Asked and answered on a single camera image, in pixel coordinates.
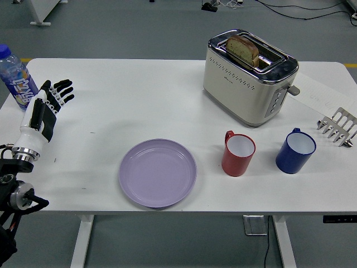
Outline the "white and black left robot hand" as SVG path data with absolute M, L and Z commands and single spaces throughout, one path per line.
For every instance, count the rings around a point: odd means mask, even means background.
M 14 159 L 36 161 L 40 157 L 43 146 L 53 137 L 56 115 L 74 97 L 73 82 L 69 79 L 43 83 L 22 119 L 20 137 L 12 147 Z

